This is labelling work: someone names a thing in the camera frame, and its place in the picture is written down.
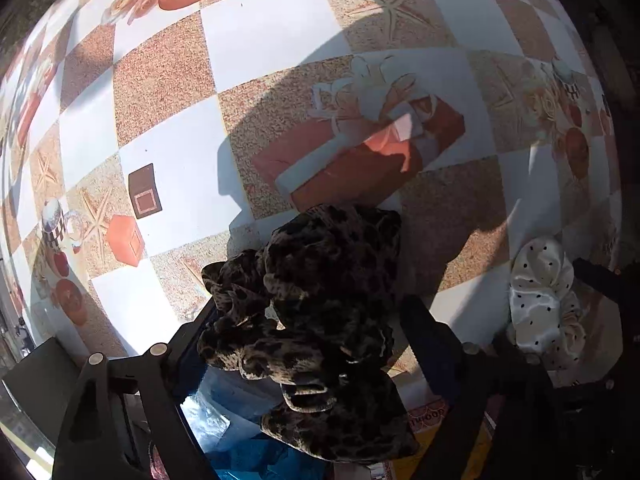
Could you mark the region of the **cream polka dot scrunchie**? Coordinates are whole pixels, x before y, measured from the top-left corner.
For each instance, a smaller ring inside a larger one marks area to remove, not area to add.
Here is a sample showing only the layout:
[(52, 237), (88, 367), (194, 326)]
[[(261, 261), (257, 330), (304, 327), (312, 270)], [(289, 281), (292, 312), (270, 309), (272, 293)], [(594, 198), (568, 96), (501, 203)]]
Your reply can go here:
[(568, 370), (582, 356), (586, 310), (573, 289), (574, 266), (553, 237), (536, 237), (515, 257), (509, 288), (509, 338), (538, 356), (549, 372)]

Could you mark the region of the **blue mesh cloth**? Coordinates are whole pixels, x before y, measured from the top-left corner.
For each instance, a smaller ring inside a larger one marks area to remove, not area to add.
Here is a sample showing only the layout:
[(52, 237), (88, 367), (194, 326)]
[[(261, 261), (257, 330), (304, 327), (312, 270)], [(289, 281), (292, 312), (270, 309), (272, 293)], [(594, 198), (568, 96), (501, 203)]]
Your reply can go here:
[(323, 479), (326, 463), (267, 436), (262, 415), (282, 401), (270, 379), (209, 367), (181, 403), (186, 422), (221, 479)]

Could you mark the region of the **leopard print scrunchie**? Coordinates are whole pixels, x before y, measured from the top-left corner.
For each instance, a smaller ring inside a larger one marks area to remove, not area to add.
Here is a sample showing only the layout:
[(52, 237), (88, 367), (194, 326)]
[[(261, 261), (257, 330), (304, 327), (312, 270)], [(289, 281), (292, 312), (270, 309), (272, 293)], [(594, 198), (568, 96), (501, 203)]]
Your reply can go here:
[(400, 233), (396, 211), (319, 205), (262, 248), (204, 266), (217, 316), (198, 353), (280, 387), (281, 403), (260, 420), (268, 436), (333, 463), (372, 465), (418, 450), (385, 370)]

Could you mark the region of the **white cardboard storage box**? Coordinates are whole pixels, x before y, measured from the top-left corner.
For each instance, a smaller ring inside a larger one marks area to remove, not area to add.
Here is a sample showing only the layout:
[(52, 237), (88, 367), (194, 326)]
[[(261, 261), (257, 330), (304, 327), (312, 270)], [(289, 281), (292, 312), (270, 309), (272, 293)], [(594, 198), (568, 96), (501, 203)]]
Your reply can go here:
[(40, 344), (2, 379), (17, 407), (53, 445), (79, 376), (79, 367), (56, 338)]

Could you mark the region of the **red patterned paper box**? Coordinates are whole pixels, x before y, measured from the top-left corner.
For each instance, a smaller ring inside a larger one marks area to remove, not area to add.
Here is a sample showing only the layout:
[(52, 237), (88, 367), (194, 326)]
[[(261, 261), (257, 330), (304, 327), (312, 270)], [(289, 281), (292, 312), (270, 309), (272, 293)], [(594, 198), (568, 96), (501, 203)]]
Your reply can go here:
[(387, 479), (479, 479), (491, 447), (486, 404), (439, 399), (408, 411), (416, 454), (385, 463)]

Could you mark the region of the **patterned checkered tablecloth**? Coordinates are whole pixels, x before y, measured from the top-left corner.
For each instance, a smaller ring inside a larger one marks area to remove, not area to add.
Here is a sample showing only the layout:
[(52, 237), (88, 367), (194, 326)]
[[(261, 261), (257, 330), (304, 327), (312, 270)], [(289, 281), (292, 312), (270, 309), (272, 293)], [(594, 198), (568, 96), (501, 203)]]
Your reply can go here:
[(560, 0), (55, 0), (1, 75), (1, 303), (81, 358), (204, 307), (299, 211), (401, 214), (407, 284), (482, 346), (516, 257), (614, 266), (613, 121)]

